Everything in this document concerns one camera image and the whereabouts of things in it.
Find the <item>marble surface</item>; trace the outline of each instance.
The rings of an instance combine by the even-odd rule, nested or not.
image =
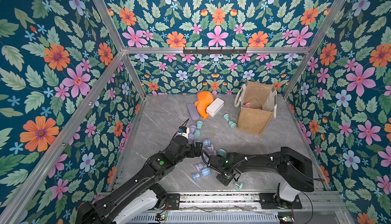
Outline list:
[[[227,152],[264,154],[280,151],[281,147],[286,146],[309,157],[288,105],[281,95],[277,96],[277,118],[272,118],[263,131],[263,135],[257,136],[230,128],[222,116],[228,113],[231,120],[236,122],[238,108],[233,105],[235,95],[216,95],[215,98],[219,97],[224,100],[224,106],[214,117],[209,116],[203,121],[199,139],[209,138],[214,148],[217,150],[223,148]],[[196,100],[197,95],[149,96],[146,98],[146,105],[134,144],[124,161],[122,176],[117,179],[117,184],[129,180],[141,169],[149,156],[167,147],[178,127],[189,118],[186,105],[194,103]],[[196,124],[196,122],[190,119],[188,126],[192,124]],[[211,170],[211,175],[202,176],[201,179],[194,182],[192,177],[192,173],[196,172],[194,164],[200,162],[202,160],[199,157],[184,159],[159,184],[166,191],[178,192],[235,190],[232,183],[228,186],[222,185],[216,179],[217,172],[214,170]],[[319,177],[315,168],[314,177]],[[273,173],[247,172],[241,175],[239,182],[243,183],[244,190],[258,190],[277,188],[278,183],[282,180],[280,175]],[[315,187],[322,189],[323,185],[316,181]]]

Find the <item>pink flower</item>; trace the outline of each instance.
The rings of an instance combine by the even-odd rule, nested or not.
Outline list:
[[[317,155],[320,155],[322,153],[322,149],[319,146],[315,146],[315,152]]]
[[[196,59],[196,57],[194,57],[193,54],[181,54],[181,56],[183,57],[182,62],[191,63],[192,60]]]
[[[147,41],[153,40],[152,35],[153,35],[153,33],[150,33],[149,30],[146,30],[146,31],[143,30],[143,37],[146,37]]]
[[[289,37],[292,37],[293,30],[287,29],[286,32],[282,33],[283,37],[282,39],[288,40]]]
[[[325,69],[320,68],[320,73],[318,73],[316,75],[317,77],[319,77],[319,80],[318,80],[319,83],[321,83],[321,82],[323,82],[323,84],[326,83],[326,78],[330,77],[330,75],[327,74],[327,72],[328,72],[328,68],[325,68]]]
[[[271,70],[273,68],[273,66],[274,66],[274,63],[272,63],[272,62],[268,62],[265,64],[266,70]]]
[[[52,200],[58,197],[58,199],[62,199],[63,193],[68,192],[68,187],[66,185],[68,184],[68,180],[65,180],[63,182],[62,179],[59,179],[57,182],[57,186],[51,187],[51,191],[53,192]]]
[[[350,70],[354,71],[356,68],[355,66],[357,66],[359,63],[356,62],[356,59],[348,59],[348,64],[345,65],[345,68],[347,68],[347,71],[350,72]]]
[[[91,134],[95,135],[95,129],[96,128],[97,127],[94,126],[94,123],[87,124],[87,129],[86,129],[86,131],[84,133],[86,133],[86,134],[88,133],[88,137],[91,137]]]
[[[55,87],[54,88],[56,90],[56,98],[59,98],[61,97],[61,100],[65,100],[65,97],[66,96],[69,96],[69,93],[67,92],[69,90],[68,87],[64,87],[64,84],[60,84],[60,87]]]
[[[311,143],[312,143],[312,142],[311,142],[311,139],[310,139],[311,132],[310,132],[310,131],[307,131],[307,128],[306,128],[305,126],[303,126],[301,129],[303,130],[303,134],[304,134],[304,136],[305,136],[305,139],[307,140],[307,143],[308,143],[308,144],[311,144]]]
[[[269,59],[268,53],[258,53],[256,60],[263,62],[265,59]]]
[[[129,33],[122,33],[122,35],[126,39],[130,39],[127,41],[128,46],[134,46],[134,44],[136,44],[136,47],[142,47],[141,44],[146,45],[148,43],[145,39],[141,38],[143,36],[143,31],[138,30],[134,33],[134,29],[130,26],[127,27],[127,31]]]
[[[76,140],[79,140],[79,139],[80,139],[80,135],[77,133],[77,132],[80,131],[80,129],[81,129],[81,126],[79,126],[79,127],[77,128],[77,130],[75,131],[75,134],[72,136],[71,140],[69,140],[69,145],[72,145],[72,144],[73,144],[74,139],[76,139]]]
[[[84,58],[82,59],[80,66],[83,67],[83,71],[87,72],[90,72],[90,68],[92,68],[92,66],[90,65],[90,61],[88,59],[85,60]]]
[[[165,56],[163,57],[164,60],[169,60],[169,62],[171,63],[173,60],[176,60],[176,56],[175,54],[164,54]]]
[[[368,145],[372,144],[372,139],[375,141],[381,141],[379,135],[375,134],[380,131],[380,126],[375,125],[372,128],[371,126],[372,124],[369,120],[365,122],[365,127],[363,125],[357,126],[360,131],[363,131],[359,133],[359,138],[366,138],[365,141]]]
[[[162,62],[160,62],[160,64],[158,64],[158,67],[160,70],[163,70],[163,71],[167,69],[166,63],[162,63]]]
[[[305,46],[307,44],[307,41],[305,39],[310,38],[314,33],[308,32],[308,25],[306,25],[303,29],[301,29],[301,32],[298,30],[294,30],[292,35],[293,38],[290,38],[287,43],[292,44],[292,46],[298,46],[299,44],[301,46]]]
[[[192,27],[192,30],[193,30],[193,34],[194,34],[194,33],[199,34],[199,32],[202,31],[201,25],[200,25],[200,24],[199,24],[199,25],[194,24],[194,26]]]
[[[228,36],[228,33],[227,32],[224,32],[222,33],[221,32],[221,27],[219,25],[217,25],[215,27],[215,33],[213,34],[212,32],[209,32],[206,34],[210,39],[208,45],[212,46],[214,44],[216,44],[216,47],[218,47],[218,44],[222,45],[222,46],[225,46],[225,41],[223,39],[227,38]]]
[[[384,158],[382,162],[380,163],[381,166],[383,167],[388,167],[391,164],[391,147],[387,146],[386,147],[386,152],[379,151],[377,152],[380,157]]]
[[[346,75],[346,79],[348,81],[353,81],[352,83],[350,83],[348,85],[346,90],[351,91],[357,87],[356,93],[359,96],[362,96],[364,94],[364,86],[367,88],[373,88],[376,86],[376,83],[374,82],[374,80],[367,79],[368,77],[373,75],[373,73],[375,72],[375,67],[371,67],[371,68],[366,69],[364,71],[364,73],[362,71],[363,71],[362,65],[358,64],[355,68],[356,75],[354,75],[352,73],[349,73]]]
[[[314,58],[314,57],[311,58],[311,61],[308,63],[308,71],[311,71],[311,73],[313,73],[315,71],[315,69],[317,69],[319,67],[319,65],[317,64],[317,61],[318,61],[318,58]]]
[[[378,187],[383,188],[385,194],[389,194],[391,190],[391,184],[390,184],[390,179],[388,176],[384,176],[384,179],[381,178],[380,176],[377,177],[377,180],[379,183],[377,184]]]
[[[235,27],[236,28],[233,29],[233,31],[236,31],[236,34],[243,33],[243,30],[244,30],[243,24],[235,25]]]
[[[253,55],[252,53],[240,54],[238,60],[241,60],[242,63],[244,63],[245,61],[250,61],[250,57],[252,55]]]
[[[341,129],[341,134],[345,134],[345,136],[346,137],[348,137],[349,136],[349,133],[352,133],[353,132],[353,130],[352,129],[350,129],[350,123],[345,123],[345,122],[343,122],[342,121],[342,125],[340,125],[340,126],[338,126],[338,128],[340,128]]]
[[[63,162],[63,161],[66,159],[67,156],[68,156],[68,155],[67,155],[66,153],[61,154],[61,156],[60,156],[60,158],[58,158],[56,164],[55,164],[55,165],[53,166],[53,168],[49,171],[49,174],[48,174],[48,177],[49,177],[49,178],[52,178],[52,177],[54,176],[54,174],[56,173],[56,168],[57,168],[57,170],[59,170],[59,171],[64,170],[64,164],[61,163],[61,162]]]
[[[325,97],[325,91],[325,89],[319,88],[319,90],[316,91],[318,93],[317,97],[323,99]]]
[[[110,90],[107,90],[109,92],[109,98],[113,100],[115,98],[115,90],[111,88]]]
[[[76,66],[76,73],[71,68],[67,68],[66,72],[72,79],[65,78],[63,84],[67,87],[73,86],[71,90],[72,98],[77,97],[79,90],[82,95],[87,95],[90,91],[90,86],[86,82],[90,80],[91,76],[89,74],[83,75],[83,68],[80,65]]]
[[[228,65],[228,70],[230,70],[230,71],[237,70],[237,69],[238,69],[237,65],[238,65],[238,64],[234,64],[234,63],[232,62],[230,65]]]
[[[198,64],[194,64],[194,70],[197,70],[197,71],[200,71],[200,70],[204,70],[204,67],[205,65],[202,65],[201,62],[199,62]]]

